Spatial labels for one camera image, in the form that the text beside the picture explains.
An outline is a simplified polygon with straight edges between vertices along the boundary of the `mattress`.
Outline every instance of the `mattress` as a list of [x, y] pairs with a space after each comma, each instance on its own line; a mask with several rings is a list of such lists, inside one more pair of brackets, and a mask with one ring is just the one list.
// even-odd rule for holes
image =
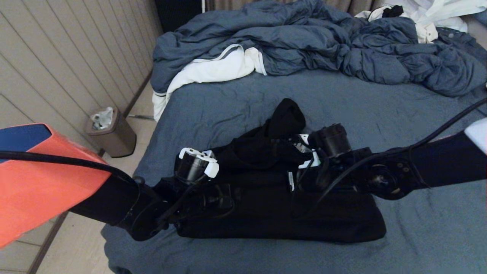
[[[173, 175], [174, 157], [183, 147], [228, 144], [262, 125], [283, 98], [301, 108], [305, 132], [341, 123], [354, 149], [381, 152], [420, 140], [485, 96], [484, 87], [447, 98], [417, 84], [383, 85], [322, 70], [193, 83], [174, 93], [135, 175], [155, 185]], [[469, 114], [442, 136], [485, 117], [486, 110]], [[102, 235], [109, 266], [118, 274], [487, 272], [485, 181], [376, 202], [388, 232], [383, 239], [358, 244], [192, 239], [179, 237], [173, 227], [144, 242], [117, 227], [106, 226]]]

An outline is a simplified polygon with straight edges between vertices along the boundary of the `small trash bin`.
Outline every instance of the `small trash bin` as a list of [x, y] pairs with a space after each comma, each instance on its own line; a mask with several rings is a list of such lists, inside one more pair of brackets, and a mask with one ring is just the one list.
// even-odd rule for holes
[[105, 149], [113, 158], [132, 155], [137, 143], [137, 135], [130, 127], [127, 120], [121, 115], [118, 108], [113, 108], [113, 118], [110, 126], [104, 129], [93, 127], [94, 122], [88, 119], [85, 132], [95, 140], [95, 142]]

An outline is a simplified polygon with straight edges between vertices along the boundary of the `paneled wall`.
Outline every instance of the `paneled wall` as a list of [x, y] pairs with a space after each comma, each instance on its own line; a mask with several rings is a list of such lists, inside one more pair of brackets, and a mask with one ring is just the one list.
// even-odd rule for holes
[[45, 122], [96, 151], [89, 114], [126, 109], [161, 34], [153, 0], [0, 0], [0, 128]]

